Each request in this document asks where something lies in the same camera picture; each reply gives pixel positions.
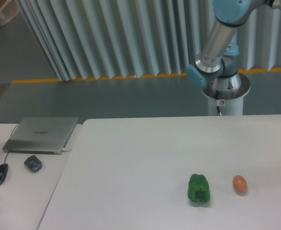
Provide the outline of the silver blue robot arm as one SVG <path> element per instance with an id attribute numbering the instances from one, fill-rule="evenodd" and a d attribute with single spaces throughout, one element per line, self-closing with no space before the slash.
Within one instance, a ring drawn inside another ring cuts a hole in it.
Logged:
<path id="1" fill-rule="evenodd" d="M 186 71 L 194 85 L 205 95 L 215 100 L 233 100 L 243 97 L 250 89 L 250 82 L 238 73 L 240 48 L 231 43 L 237 29 L 243 26 L 251 13 L 268 5 L 281 11 L 281 0 L 215 0 L 213 1 L 216 21 L 202 51 Z M 261 26 L 261 36 L 256 40 L 260 49 L 260 62 L 274 60 L 281 65 L 281 25 Z"/>

